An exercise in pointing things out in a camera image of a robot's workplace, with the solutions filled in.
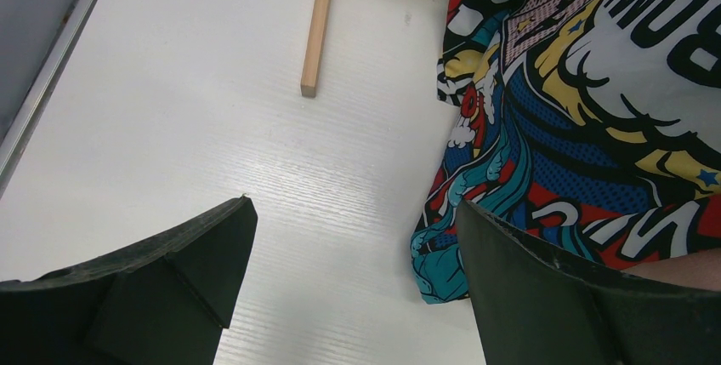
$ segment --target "white tabletop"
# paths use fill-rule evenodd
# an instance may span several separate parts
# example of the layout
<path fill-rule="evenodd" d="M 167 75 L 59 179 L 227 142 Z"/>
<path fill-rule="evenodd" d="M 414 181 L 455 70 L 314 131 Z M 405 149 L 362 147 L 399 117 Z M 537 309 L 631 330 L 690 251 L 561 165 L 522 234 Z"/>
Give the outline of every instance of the white tabletop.
<path fill-rule="evenodd" d="M 0 280 L 31 280 L 243 193 L 253 256 L 216 363 L 482 364 L 467 301 L 421 302 L 409 236 L 457 109 L 447 0 L 99 0 L 0 201 Z"/>

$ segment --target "wooden bar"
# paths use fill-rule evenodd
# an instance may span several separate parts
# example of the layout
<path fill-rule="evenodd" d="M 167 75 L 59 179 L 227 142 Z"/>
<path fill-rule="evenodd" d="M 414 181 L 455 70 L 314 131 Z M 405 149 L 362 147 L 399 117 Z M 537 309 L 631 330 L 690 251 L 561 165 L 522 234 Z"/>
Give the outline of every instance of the wooden bar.
<path fill-rule="evenodd" d="M 331 0 L 315 0 L 313 6 L 313 18 L 310 21 L 310 34 L 308 35 L 308 47 L 305 50 L 303 75 L 300 78 L 300 92 L 303 97 L 315 97 L 318 73 L 321 70 L 321 56 L 323 42 L 326 38 L 330 4 Z"/>

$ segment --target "cloth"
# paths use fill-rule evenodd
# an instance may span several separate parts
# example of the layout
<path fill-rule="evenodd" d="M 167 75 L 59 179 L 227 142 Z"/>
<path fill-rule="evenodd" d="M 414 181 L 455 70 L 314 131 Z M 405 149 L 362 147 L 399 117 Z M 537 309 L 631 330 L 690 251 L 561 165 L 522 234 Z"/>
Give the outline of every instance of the cloth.
<path fill-rule="evenodd" d="M 467 296 L 462 199 L 618 270 L 721 246 L 720 26 L 721 0 L 450 0 L 423 298 Z"/>

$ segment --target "patterned cloth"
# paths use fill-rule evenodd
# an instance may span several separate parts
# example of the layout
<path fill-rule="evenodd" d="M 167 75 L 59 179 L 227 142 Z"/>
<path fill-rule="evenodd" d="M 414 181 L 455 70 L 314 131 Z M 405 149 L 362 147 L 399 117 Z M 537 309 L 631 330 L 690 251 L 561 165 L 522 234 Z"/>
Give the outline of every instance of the patterned cloth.
<path fill-rule="evenodd" d="M 451 0 L 423 298 L 468 293 L 462 199 L 615 269 L 721 246 L 720 26 L 721 0 Z"/>

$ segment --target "gray wall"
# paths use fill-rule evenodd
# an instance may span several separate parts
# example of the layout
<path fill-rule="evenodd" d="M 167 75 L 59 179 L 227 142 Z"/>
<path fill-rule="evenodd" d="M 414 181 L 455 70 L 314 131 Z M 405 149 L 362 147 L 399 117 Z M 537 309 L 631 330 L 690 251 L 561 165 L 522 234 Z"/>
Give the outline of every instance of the gray wall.
<path fill-rule="evenodd" d="M 0 140 L 73 0 L 0 0 Z"/>

